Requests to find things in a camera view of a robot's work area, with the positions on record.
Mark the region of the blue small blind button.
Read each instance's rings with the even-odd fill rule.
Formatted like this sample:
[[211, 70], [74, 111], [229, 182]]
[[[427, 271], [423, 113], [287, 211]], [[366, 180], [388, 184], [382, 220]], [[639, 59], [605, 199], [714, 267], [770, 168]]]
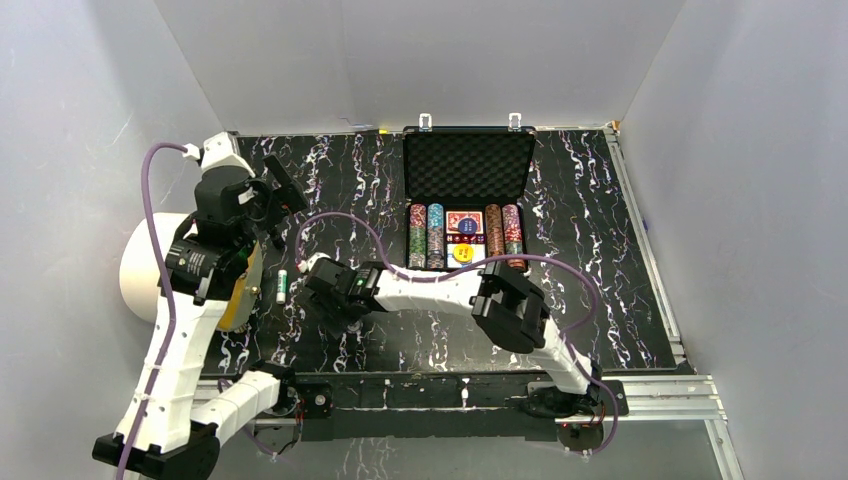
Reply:
[[463, 235], [476, 235], [479, 227], [479, 221], [471, 216], [465, 216], [457, 223], [457, 230]]

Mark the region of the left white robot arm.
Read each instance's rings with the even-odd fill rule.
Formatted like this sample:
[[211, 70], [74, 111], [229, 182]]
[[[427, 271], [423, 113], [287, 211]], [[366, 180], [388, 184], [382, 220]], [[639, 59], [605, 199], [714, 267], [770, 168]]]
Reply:
[[283, 248], [279, 224], [306, 206], [279, 159], [269, 155], [263, 163], [266, 178], [239, 158], [204, 157], [196, 208], [176, 225], [168, 246], [160, 242], [150, 194], [142, 196], [155, 272], [154, 334], [126, 414], [92, 450], [117, 478], [206, 479], [222, 446], [257, 416], [290, 416], [302, 406], [292, 370], [269, 361], [204, 405], [195, 403], [213, 335], [247, 302], [249, 279], [262, 274], [258, 233]]

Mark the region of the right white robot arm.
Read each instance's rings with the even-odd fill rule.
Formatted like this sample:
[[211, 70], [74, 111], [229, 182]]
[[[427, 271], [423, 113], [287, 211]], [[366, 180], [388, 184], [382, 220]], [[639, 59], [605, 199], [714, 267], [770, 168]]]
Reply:
[[591, 415], [601, 406], [600, 373], [551, 316], [545, 294], [504, 261], [453, 272], [366, 262], [356, 268], [315, 254], [299, 262], [301, 307], [339, 336], [374, 312], [424, 311], [470, 317], [501, 350], [527, 355], [551, 378], [531, 387], [525, 412], [541, 418]]

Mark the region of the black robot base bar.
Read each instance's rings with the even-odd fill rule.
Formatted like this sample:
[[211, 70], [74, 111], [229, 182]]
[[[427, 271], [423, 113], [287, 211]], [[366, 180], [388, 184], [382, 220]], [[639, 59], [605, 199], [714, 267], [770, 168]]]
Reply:
[[299, 373], [295, 386], [305, 401], [308, 441], [522, 437], [594, 447], [630, 412], [618, 380], [564, 394], [539, 370]]

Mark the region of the yellow big blind button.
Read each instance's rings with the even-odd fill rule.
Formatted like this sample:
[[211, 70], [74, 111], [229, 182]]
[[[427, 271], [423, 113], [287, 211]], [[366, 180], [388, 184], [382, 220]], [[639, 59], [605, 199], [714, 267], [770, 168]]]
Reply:
[[471, 263], [474, 259], [474, 254], [473, 246], [467, 243], [456, 244], [452, 250], [452, 257], [460, 264]]

